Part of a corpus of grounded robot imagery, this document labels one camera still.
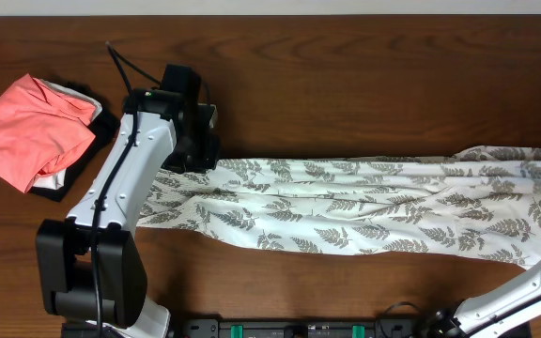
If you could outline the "white fern print dress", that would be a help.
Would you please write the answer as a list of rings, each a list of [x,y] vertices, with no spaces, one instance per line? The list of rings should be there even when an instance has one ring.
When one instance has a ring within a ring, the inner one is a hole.
[[[221,160],[204,174],[155,176],[139,225],[182,229],[248,249],[310,254],[450,254],[430,242],[408,209],[431,196],[422,177],[518,175],[541,148],[475,146],[450,157]]]

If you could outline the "black garment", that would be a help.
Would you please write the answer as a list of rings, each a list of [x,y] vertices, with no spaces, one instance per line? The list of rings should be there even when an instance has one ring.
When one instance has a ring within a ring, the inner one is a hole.
[[[110,112],[108,99],[93,91],[88,85],[74,82],[55,84],[45,80],[43,82],[55,91],[85,100],[96,107],[92,122],[87,126],[95,135],[95,139],[85,153],[67,169],[50,177],[40,177],[28,191],[34,195],[60,202],[90,161],[100,150],[113,141],[120,121]]]

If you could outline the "pink garment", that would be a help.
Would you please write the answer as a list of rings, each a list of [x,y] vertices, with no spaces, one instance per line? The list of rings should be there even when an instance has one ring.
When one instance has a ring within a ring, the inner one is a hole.
[[[0,177],[21,192],[59,190],[69,167],[94,142],[101,104],[74,89],[35,78],[0,96]]]

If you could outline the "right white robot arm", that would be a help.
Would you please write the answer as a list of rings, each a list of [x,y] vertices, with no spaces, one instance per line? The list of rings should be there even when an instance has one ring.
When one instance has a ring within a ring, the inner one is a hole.
[[[432,243],[460,253],[523,267],[519,276],[463,300],[444,320],[445,336],[499,337],[541,315],[541,163],[524,162],[518,175],[489,166],[479,177],[422,177],[432,194],[409,207]]]

